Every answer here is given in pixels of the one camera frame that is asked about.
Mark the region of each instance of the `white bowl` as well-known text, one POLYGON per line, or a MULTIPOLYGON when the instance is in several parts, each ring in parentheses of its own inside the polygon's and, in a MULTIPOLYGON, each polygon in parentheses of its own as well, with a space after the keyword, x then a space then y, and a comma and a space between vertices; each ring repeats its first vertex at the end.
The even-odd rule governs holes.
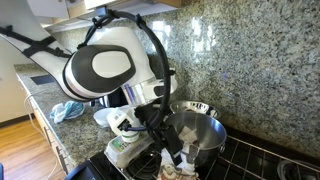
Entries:
POLYGON ((96 122, 102 127, 110 127, 109 122, 107 120, 108 114, 112 111, 113 108, 104 108, 95 112, 93 118, 96 122))

